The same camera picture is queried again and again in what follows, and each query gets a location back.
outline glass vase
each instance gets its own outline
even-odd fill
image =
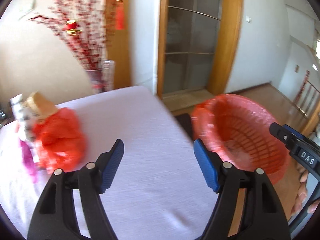
[[[113,80],[115,73],[115,62],[113,60],[103,60],[98,69],[86,70],[95,94],[113,90]]]

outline red plastic basket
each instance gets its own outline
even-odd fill
[[[262,168],[272,184],[285,174],[289,151],[270,135],[276,119],[256,102],[238,95],[221,94],[197,105],[192,113],[194,137],[238,169]]]

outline red lantern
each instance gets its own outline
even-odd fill
[[[79,27],[79,24],[76,22],[76,20],[67,21],[67,23],[64,25],[63,30],[67,31],[69,36],[77,35],[81,30],[77,30]]]

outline wooden railing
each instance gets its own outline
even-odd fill
[[[305,117],[313,113],[313,108],[320,100],[320,91],[309,81],[309,76],[310,71],[307,70],[299,93],[293,102]]]

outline blue gripper pad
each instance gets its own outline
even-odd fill
[[[196,159],[201,168],[202,174],[209,188],[212,188],[214,192],[217,192],[220,189],[218,182],[218,172],[213,166],[201,140],[195,140],[193,144],[193,152],[195,153]]]
[[[124,154],[123,141],[118,139],[112,147],[111,151],[104,154],[111,154],[111,157],[101,174],[102,183],[100,186],[100,194],[105,193],[106,189],[111,187],[112,181],[116,175],[119,164]]]
[[[290,126],[284,124],[284,125],[283,125],[283,128],[286,128],[289,132],[291,132],[291,133],[293,133],[295,136],[297,136],[297,138],[299,138],[299,139],[301,139],[301,140],[304,139],[304,138],[303,138],[304,136],[303,136],[301,133],[297,132],[295,129],[291,128]]]

